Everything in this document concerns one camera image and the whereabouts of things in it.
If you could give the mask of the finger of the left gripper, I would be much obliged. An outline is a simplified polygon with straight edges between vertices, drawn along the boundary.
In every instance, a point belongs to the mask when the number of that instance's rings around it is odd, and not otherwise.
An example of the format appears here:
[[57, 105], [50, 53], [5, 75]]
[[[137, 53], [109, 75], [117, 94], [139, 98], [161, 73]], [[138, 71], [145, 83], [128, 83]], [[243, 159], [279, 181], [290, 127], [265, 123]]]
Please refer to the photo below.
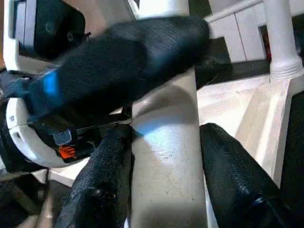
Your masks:
[[28, 111], [40, 119], [69, 105], [98, 105], [100, 115], [108, 114], [186, 72], [208, 45], [208, 23], [192, 16], [115, 24], [32, 81]]

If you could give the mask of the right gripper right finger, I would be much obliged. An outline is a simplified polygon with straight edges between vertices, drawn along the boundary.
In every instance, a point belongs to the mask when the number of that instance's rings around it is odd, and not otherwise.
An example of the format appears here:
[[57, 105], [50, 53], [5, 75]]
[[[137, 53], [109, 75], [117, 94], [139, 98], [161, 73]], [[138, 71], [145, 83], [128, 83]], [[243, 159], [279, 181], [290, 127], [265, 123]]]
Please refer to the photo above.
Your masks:
[[242, 144], [215, 123], [199, 127], [203, 170], [220, 228], [302, 228], [278, 186]]

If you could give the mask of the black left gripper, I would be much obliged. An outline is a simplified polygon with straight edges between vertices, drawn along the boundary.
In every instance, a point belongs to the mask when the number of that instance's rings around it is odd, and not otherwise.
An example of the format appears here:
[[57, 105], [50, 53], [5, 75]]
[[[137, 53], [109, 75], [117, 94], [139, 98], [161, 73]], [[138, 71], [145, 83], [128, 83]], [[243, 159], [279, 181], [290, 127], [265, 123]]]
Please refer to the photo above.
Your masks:
[[83, 80], [57, 72], [44, 76], [6, 71], [0, 75], [4, 117], [0, 154], [5, 164], [68, 164], [92, 152], [100, 141], [97, 94]]

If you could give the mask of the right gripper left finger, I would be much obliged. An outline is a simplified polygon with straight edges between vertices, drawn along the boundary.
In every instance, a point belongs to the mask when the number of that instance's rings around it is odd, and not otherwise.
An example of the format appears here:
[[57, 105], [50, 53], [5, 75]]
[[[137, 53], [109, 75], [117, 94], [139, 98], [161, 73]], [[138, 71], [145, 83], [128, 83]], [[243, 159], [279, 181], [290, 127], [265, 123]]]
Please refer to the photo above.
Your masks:
[[132, 133], [128, 124], [109, 130], [77, 175], [57, 228], [122, 228], [130, 211]]

